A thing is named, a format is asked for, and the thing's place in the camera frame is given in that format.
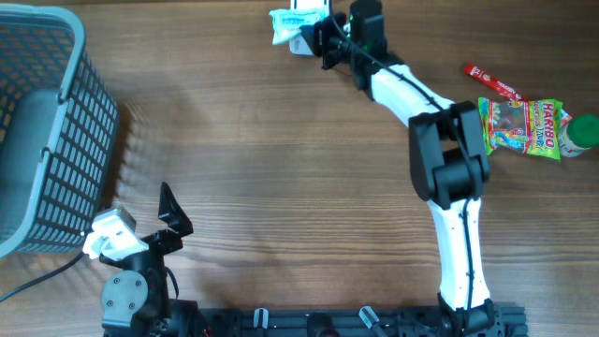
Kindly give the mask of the mint green snack packet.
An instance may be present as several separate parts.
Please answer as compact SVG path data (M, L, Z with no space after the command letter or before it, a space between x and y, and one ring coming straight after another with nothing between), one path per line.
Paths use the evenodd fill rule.
M272 18L273 45L281 45L300 35L304 25L314 25L329 15L326 7L310 9L274 9L269 12Z

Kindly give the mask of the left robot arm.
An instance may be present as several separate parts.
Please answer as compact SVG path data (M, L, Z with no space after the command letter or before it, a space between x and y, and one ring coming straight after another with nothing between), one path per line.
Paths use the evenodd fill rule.
M119 261L102 256L102 263L118 268L104 285L101 304L102 328L117 336L210 336L211 328L192 300L171 298L168 282L178 290L164 256L183 248L183 237L193 225L180 207L169 185L161 183L158 219L167 224L141 239L148 249Z

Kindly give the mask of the small red carton box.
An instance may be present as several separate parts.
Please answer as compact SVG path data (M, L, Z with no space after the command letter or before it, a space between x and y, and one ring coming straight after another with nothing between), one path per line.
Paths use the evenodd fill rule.
M572 120L572 116L565 110L561 110L561 127L566 126Z

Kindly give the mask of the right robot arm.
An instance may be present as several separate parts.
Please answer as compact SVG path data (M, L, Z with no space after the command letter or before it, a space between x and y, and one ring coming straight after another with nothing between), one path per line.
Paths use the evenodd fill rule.
M475 104L437 95L389 49L381 2L355 1L347 13L334 11L330 1L290 6L316 12L300 35L323 69L349 65L357 89L408 128L411 181L430 208L441 258L438 333L468 336L491 328L478 223L489 160Z

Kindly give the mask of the Haribo gummy worms bag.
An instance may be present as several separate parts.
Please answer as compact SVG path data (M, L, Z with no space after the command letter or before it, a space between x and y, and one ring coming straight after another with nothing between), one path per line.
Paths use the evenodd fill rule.
M562 102L556 99L497 102L477 100L487 154L507 148L520 154L561 160L557 134Z

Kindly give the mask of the green lid jar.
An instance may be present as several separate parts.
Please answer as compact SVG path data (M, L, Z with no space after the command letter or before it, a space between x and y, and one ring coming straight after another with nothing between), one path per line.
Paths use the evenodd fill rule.
M558 133L560 152L565 157L578 156L598 146L598 117L581 115L563 125Z

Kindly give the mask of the red Nescafe stick packet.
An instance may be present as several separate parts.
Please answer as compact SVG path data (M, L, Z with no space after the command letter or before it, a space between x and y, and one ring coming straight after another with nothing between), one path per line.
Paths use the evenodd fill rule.
M475 66L472 63L467 63L463 71L467 76L485 85L493 92L504 98L515 101L526 100L526 97L516 91L513 87L493 77L489 72L483 70L479 66Z

